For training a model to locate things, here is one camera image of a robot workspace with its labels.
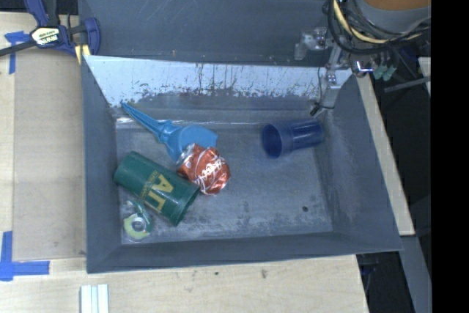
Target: wire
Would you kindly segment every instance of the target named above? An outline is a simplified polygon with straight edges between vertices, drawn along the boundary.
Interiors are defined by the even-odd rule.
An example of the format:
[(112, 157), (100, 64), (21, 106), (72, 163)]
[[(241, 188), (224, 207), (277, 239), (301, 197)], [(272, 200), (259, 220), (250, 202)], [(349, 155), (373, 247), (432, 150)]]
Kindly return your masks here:
[(398, 37), (389, 38), (389, 39), (383, 39), (383, 38), (377, 38), (377, 37), (368, 37), (367, 35), (362, 34), (361, 32), (359, 32), (357, 29), (355, 29), (353, 26), (351, 26), (348, 23), (347, 19), (344, 16), (344, 13), (341, 10), (340, 5), (339, 5), (339, 0), (333, 0), (332, 7), (333, 7), (334, 15), (335, 15), (337, 21), (339, 22), (340, 26), (349, 35), (351, 35), (351, 36), (353, 36), (353, 37), (355, 37), (355, 38), (357, 38), (361, 41), (364, 41), (366, 43), (384, 45), (384, 44), (392, 43), (392, 42), (401, 42), (403, 40), (408, 41), (408, 40), (420, 37), (422, 35), (421, 31), (418, 31), (416, 33), (414, 31), (413, 34), (408, 33), (407, 35), (399, 35)]

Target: wooden board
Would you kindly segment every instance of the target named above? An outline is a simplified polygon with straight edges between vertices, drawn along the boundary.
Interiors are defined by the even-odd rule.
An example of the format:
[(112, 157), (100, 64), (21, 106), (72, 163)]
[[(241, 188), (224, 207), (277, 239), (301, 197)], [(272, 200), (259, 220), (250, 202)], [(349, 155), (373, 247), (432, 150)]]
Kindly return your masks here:
[[(35, 26), (34, 18), (27, 13), (3, 12), (0, 17), (2, 36), (6, 32), (29, 32)], [(73, 23), (76, 21), (77, 17), (72, 18)], [(9, 57), (2, 61), (8, 67)], [(15, 80), (12, 224), (5, 219), (9, 227), (5, 230), (13, 229), (13, 259), (80, 257), (86, 247), (83, 120), (77, 60), (58, 51), (29, 48), (16, 54), (15, 74), (4, 76), (4, 80)], [(8, 96), (4, 98), (8, 102), (5, 114), (9, 114), (11, 132), (12, 89), (7, 92), (2, 87), (1, 93)], [(5, 158), (11, 158), (13, 137), (2, 139), (9, 140)], [(2, 174), (2, 181), (8, 176)], [(4, 203), (12, 206), (11, 201)]]
[(50, 276), (0, 283), (0, 312), (78, 312), (80, 286), (107, 284), (109, 311), (368, 312), (354, 256), (86, 275), (84, 259)]

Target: green can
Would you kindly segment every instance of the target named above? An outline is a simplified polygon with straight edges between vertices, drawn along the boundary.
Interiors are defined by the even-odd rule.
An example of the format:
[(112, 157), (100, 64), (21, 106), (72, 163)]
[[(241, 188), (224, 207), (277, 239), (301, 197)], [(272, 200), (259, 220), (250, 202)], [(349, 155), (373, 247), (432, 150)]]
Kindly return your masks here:
[(114, 182), (140, 197), (175, 226), (199, 193), (198, 185), (137, 152), (125, 156), (114, 173)]

